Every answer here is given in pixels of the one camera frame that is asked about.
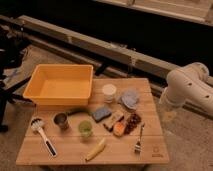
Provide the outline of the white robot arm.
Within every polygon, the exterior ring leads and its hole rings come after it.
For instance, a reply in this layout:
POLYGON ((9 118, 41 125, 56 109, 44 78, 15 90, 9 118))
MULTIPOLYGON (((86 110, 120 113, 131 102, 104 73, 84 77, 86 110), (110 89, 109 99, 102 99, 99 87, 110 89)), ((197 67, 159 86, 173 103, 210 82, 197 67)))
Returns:
POLYGON ((207 84, 209 69, 200 62, 194 62, 171 70, 166 76, 159 103, 167 110, 182 107, 189 99, 213 115, 213 88, 207 84))

